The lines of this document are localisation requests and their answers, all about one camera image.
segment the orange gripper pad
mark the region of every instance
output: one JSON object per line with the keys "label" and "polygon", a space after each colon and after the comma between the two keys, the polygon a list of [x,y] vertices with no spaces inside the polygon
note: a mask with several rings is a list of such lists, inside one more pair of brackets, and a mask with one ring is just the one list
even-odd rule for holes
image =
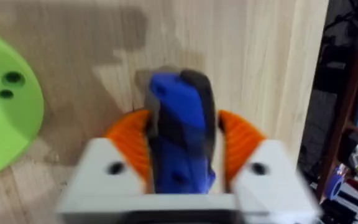
{"label": "orange gripper pad", "polygon": [[138,110],[121,118],[106,134],[118,150],[124,155],[140,177],[149,181],[150,159],[145,138],[145,126],[150,118],[150,111]]}
{"label": "orange gripper pad", "polygon": [[228,111],[220,110],[219,120],[225,140],[224,176],[229,188],[231,180],[266,137],[248,121]]}

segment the white plastic part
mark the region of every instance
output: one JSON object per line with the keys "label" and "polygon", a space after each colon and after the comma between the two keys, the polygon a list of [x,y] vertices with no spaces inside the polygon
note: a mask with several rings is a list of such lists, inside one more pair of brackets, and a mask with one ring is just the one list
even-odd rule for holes
{"label": "white plastic part", "polygon": [[[263,165],[265,174],[254,171]],[[288,159],[280,141],[264,140],[232,182],[248,223],[314,223],[319,215],[315,198]]]}
{"label": "white plastic part", "polygon": [[[111,175],[108,169],[115,162],[122,162],[125,168]],[[252,171],[255,162],[268,167],[266,175]],[[114,144],[99,138],[86,147],[57,213],[68,224],[112,224],[130,212],[172,210],[207,210],[211,215],[214,210],[227,210],[241,212],[246,223],[307,224],[319,213],[314,198],[278,141],[266,140],[258,147],[234,179],[232,188],[234,194],[144,194],[140,177],[125,163]]]}

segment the green 3d printed part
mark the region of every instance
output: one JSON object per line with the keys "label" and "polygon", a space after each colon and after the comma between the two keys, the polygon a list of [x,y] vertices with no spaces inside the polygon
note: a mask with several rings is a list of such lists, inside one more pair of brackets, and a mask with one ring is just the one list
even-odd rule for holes
{"label": "green 3d printed part", "polygon": [[37,136],[43,115],[37,78],[25,60],[0,39],[0,170]]}

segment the wooden table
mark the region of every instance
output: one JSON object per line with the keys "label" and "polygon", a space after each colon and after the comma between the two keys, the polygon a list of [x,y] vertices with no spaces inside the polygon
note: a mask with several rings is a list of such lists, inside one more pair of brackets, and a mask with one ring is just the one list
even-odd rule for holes
{"label": "wooden table", "polygon": [[39,138],[0,172],[0,223],[55,223],[84,144],[141,108],[150,71],[161,67],[208,74],[217,107],[285,142],[295,162],[327,4],[0,1],[0,37],[27,59],[45,96]]}

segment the screw hole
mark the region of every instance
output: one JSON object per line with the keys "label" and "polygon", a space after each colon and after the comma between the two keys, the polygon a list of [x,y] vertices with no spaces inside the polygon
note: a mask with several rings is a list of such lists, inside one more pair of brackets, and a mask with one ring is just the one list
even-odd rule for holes
{"label": "screw hole", "polygon": [[172,173],[172,179],[177,184],[180,184],[180,185],[183,185],[184,183],[186,183],[185,178],[182,175],[180,175],[179,173],[177,173],[177,172]]}
{"label": "screw hole", "polygon": [[166,94],[167,91],[165,91],[165,88],[162,87],[162,86],[157,86],[155,88],[155,91],[157,91],[157,93],[160,95],[160,96],[164,96]]}
{"label": "screw hole", "polygon": [[121,162],[113,162],[108,168],[108,174],[110,175],[118,175],[123,172],[125,169],[125,165]]}
{"label": "screw hole", "polygon": [[8,72],[2,78],[2,82],[9,86],[22,86],[24,85],[24,77],[19,72]]}
{"label": "screw hole", "polygon": [[12,99],[13,98],[13,92],[11,90],[1,90],[0,91],[0,97],[2,99]]}
{"label": "screw hole", "polygon": [[268,167],[264,164],[259,163],[259,162],[255,162],[251,166],[252,166],[252,171],[256,175],[265,175],[268,172]]}

